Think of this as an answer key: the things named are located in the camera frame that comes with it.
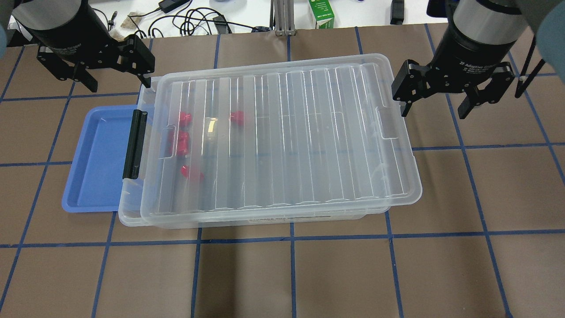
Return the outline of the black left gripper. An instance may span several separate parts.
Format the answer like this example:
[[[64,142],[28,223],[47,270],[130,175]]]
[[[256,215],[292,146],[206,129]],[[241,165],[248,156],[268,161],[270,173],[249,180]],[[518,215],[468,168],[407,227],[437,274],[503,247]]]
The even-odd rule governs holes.
[[[86,68],[112,68],[136,75],[145,88],[151,88],[155,57],[135,34],[122,41],[101,32],[39,32],[37,60],[54,76],[70,76],[91,92],[98,91],[98,81]]]

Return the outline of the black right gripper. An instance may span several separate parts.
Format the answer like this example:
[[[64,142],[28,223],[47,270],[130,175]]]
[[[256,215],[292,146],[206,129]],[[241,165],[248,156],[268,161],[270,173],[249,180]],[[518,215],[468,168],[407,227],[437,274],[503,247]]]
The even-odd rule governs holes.
[[[459,44],[442,44],[426,65],[405,60],[392,84],[392,96],[401,105],[401,116],[407,117],[412,104],[419,99],[436,93],[465,92],[457,113],[459,119],[466,119],[474,108],[485,102],[482,93],[472,89],[487,80],[493,85],[513,81],[510,63],[503,62],[508,49],[508,45],[466,48]]]

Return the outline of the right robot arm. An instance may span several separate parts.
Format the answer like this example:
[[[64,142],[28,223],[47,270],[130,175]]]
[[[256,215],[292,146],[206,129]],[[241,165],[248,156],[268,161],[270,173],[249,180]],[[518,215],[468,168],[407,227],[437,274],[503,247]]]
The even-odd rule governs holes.
[[[430,0],[426,14],[448,20],[432,60],[405,60],[392,94],[406,117],[412,105],[437,93],[464,93],[460,119],[484,103],[495,104],[515,78],[504,58],[527,27],[513,0]]]

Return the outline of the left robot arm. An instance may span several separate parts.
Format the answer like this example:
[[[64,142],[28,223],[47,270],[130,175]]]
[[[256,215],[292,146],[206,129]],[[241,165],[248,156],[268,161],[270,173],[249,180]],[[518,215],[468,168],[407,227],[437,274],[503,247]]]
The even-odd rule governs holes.
[[[149,48],[135,34],[114,39],[87,0],[17,0],[12,16],[38,40],[37,60],[56,79],[95,93],[98,82],[89,71],[113,69],[151,87],[155,57]]]

